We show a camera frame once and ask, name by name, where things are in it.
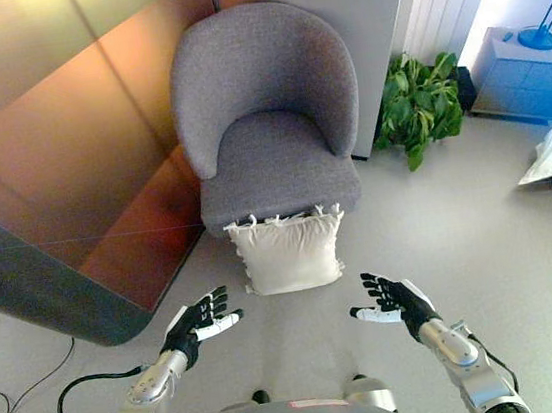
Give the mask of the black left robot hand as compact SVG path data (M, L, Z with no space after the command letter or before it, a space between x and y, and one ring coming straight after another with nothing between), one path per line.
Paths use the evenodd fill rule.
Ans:
M199 345L233 327L244 316L242 309L225 313L227 287L219 286L207 292L191 306L183 306L170 321L160 353L181 351L187 358L186 370L198 359Z

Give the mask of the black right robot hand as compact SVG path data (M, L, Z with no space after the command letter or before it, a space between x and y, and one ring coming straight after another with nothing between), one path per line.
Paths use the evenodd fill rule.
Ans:
M353 318L372 323L403 322L416 341L420 341L418 332L423 324L431 319L442 319L432 303L409 280L393 282L383 276L365 272L360 278L368 295L375 298L377 305L352 307L349 313Z

